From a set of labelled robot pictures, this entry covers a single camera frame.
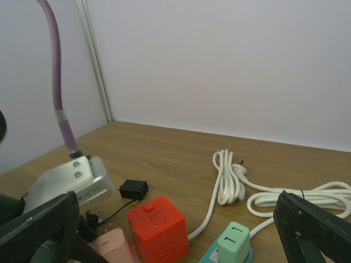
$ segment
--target white wall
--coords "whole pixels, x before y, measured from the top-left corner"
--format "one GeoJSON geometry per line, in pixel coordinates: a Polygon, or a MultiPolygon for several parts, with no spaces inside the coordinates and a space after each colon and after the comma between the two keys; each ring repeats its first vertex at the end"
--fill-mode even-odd
{"type": "Polygon", "coordinates": [[[118,120],[351,150],[350,0],[88,5],[118,120]]]}
{"type": "MultiPolygon", "coordinates": [[[[50,1],[62,45],[63,103],[73,133],[106,123],[75,1],[50,1]]],[[[49,28],[32,1],[0,4],[0,109],[8,134],[0,144],[0,174],[63,144],[53,113],[49,28]]]]}

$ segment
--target pink power adapter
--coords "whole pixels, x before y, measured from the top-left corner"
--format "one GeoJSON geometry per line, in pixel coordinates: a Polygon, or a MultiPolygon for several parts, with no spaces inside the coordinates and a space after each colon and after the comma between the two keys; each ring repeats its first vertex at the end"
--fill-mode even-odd
{"type": "Polygon", "coordinates": [[[103,234],[89,245],[109,263],[136,263],[134,252],[123,231],[116,228],[103,234]]]}

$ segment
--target red power strip cube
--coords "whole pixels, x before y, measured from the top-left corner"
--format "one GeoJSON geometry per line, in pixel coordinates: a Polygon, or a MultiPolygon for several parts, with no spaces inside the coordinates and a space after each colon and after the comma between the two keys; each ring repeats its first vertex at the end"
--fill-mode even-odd
{"type": "Polygon", "coordinates": [[[143,263],[172,263],[189,252],[185,217],[165,196],[127,214],[143,263]]]}

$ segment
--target black round object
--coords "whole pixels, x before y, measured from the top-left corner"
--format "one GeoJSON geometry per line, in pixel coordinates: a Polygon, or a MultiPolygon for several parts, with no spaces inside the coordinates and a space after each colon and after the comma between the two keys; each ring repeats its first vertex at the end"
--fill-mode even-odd
{"type": "Polygon", "coordinates": [[[0,142],[4,139],[6,134],[6,121],[5,117],[0,111],[0,142]]]}

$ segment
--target red button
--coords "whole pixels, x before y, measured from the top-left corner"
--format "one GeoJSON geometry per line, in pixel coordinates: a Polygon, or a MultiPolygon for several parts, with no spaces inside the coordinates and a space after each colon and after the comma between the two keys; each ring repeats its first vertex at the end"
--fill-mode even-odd
{"type": "Polygon", "coordinates": [[[147,204],[146,206],[144,206],[144,210],[146,212],[150,212],[153,209],[155,209],[155,206],[153,204],[147,204]]]}

